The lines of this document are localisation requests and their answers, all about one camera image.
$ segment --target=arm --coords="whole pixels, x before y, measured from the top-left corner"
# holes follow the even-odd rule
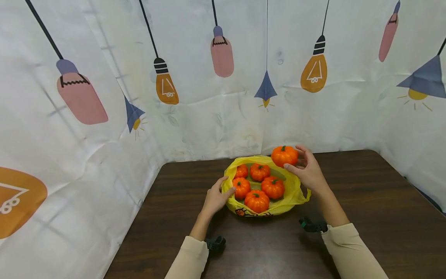
[[[214,214],[225,205],[229,197],[235,192],[235,189],[231,188],[225,193],[220,193],[221,184],[226,179],[227,176],[220,178],[207,191],[203,208],[195,225],[189,236],[184,239],[183,245],[165,279],[199,279],[201,277],[209,255],[206,242],[204,242],[207,228]]]
[[[328,186],[316,158],[310,150],[296,146],[304,159],[302,166],[284,167],[294,173],[309,188],[318,201],[319,209],[328,224],[322,238],[342,279],[388,279],[373,254],[350,223],[334,193]]]

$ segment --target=fabric backdrop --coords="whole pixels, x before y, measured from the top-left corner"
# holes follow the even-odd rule
[[[153,40],[139,0],[31,3],[0,0],[2,278],[102,278],[164,163],[285,144],[446,211],[444,1],[143,0]]]

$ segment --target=yellow light bulb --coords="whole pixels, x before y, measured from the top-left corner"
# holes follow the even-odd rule
[[[264,107],[267,107],[269,105],[269,99],[268,100],[263,100],[263,106]]]
[[[320,36],[314,45],[313,56],[308,61],[301,75],[303,89],[316,93],[325,86],[327,81],[327,63],[324,56],[325,37]]]
[[[141,124],[141,119],[136,119],[135,123],[133,123],[133,129],[138,129],[139,125]]]
[[[422,100],[422,99],[426,98],[427,95],[424,94],[424,93],[420,93],[420,92],[418,92],[418,91],[409,89],[409,97],[410,97],[412,100]]]
[[[157,73],[156,88],[158,98],[166,104],[178,104],[178,94],[172,79],[167,70],[166,62],[161,58],[154,61],[155,71]]]

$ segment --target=dark brown table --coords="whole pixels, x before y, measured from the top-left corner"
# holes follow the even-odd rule
[[[316,154],[350,220],[391,279],[446,278],[446,218],[379,154]],[[206,196],[232,159],[168,163],[161,168],[105,278],[162,279]],[[315,200],[271,218],[223,208],[208,237],[226,238],[202,278],[339,278],[317,233],[298,220],[320,220]]]

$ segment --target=sleeve cuff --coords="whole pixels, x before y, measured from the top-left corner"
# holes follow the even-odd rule
[[[328,231],[322,233],[322,238],[325,243],[330,241],[340,245],[347,244],[350,243],[353,238],[359,236],[358,231],[352,223],[339,227],[327,225],[327,227]]]
[[[209,250],[207,249],[207,244],[204,241],[198,241],[193,237],[186,236],[184,238],[183,244],[181,245],[182,250],[186,250],[191,254],[195,254],[197,256],[207,255],[209,254]]]

